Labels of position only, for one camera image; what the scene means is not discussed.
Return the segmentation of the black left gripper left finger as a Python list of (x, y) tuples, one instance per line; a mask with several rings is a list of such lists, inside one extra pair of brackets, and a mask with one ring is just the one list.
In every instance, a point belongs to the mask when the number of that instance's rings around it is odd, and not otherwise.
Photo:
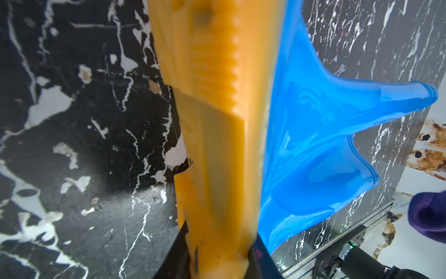
[(187, 232), (187, 222), (184, 222), (164, 262), (153, 276), (153, 279), (190, 278), (190, 256), (185, 239)]

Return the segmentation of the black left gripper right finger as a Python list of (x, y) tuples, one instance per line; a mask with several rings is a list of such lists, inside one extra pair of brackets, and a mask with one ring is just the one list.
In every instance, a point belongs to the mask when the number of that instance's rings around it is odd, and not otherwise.
[(248, 279), (283, 279), (260, 235), (249, 249)]

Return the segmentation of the blue rubber boot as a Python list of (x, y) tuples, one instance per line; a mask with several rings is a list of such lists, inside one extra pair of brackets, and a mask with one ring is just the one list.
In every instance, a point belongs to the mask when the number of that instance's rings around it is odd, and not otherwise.
[(344, 79), (322, 65), (303, 1), (149, 1), (187, 152), (174, 177), (190, 279), (248, 278), (269, 254), (379, 183), (354, 135), (432, 105), (435, 87)]

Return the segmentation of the purple cloth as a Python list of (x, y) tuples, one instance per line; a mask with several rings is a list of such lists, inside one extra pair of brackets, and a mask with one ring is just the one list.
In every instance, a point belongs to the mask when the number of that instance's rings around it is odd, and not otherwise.
[(446, 192), (419, 193), (410, 202), (409, 224), (423, 236), (446, 243)]

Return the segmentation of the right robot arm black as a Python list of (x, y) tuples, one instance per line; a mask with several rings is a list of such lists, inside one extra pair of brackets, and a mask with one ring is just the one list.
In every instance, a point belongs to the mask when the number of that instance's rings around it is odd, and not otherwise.
[(341, 272), (349, 279), (428, 279), (414, 270), (382, 265), (357, 245), (347, 244), (339, 258)]

